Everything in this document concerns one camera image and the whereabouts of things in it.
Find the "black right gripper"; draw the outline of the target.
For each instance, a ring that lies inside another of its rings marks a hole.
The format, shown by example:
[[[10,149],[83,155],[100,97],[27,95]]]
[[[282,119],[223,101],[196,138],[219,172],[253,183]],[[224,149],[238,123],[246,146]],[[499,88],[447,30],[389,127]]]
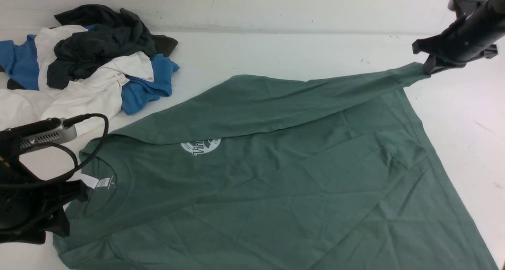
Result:
[[[494,58],[498,55],[497,40],[497,17],[461,16],[442,33],[415,40],[412,51],[429,54],[423,73],[433,75],[478,59]]]

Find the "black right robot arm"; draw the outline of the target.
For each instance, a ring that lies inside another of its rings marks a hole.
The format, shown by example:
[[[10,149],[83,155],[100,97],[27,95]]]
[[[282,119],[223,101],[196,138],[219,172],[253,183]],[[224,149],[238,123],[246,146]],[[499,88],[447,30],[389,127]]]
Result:
[[[425,74],[463,68],[469,62],[498,55],[505,35],[504,0],[450,0],[456,20],[436,36],[413,42],[413,53],[428,53]]]

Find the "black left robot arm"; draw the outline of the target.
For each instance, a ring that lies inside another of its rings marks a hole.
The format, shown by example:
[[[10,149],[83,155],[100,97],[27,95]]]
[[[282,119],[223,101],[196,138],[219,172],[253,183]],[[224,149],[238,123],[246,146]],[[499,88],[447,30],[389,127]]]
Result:
[[[77,156],[65,143],[77,137],[75,124],[84,117],[49,118],[1,132],[1,243],[41,245],[48,232],[67,237],[70,220],[64,206],[88,200],[82,180],[70,181],[80,168]],[[70,171],[49,180],[38,178],[21,163],[28,152],[54,147],[67,153],[74,163]]]

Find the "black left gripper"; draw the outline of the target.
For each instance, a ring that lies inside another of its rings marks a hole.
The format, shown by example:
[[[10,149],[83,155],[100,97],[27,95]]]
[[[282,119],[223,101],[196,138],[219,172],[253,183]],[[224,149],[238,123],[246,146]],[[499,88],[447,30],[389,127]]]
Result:
[[[89,200],[88,186],[81,180],[53,182],[43,187],[29,187],[41,182],[23,164],[15,160],[1,162],[0,242],[41,245],[46,233],[61,237],[70,234],[70,222],[63,207],[71,201]]]

